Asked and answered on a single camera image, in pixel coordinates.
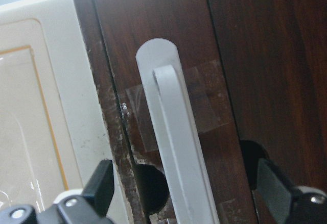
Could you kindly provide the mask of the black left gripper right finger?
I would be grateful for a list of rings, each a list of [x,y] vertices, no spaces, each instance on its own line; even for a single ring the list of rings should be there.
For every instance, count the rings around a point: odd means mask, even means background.
[[[286,223],[298,189],[271,160],[258,161],[256,186],[276,223]]]

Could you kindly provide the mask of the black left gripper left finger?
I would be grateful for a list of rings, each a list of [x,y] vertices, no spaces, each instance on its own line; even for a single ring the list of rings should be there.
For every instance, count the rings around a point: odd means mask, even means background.
[[[113,161],[102,160],[94,170],[81,195],[100,216],[106,216],[113,194]]]

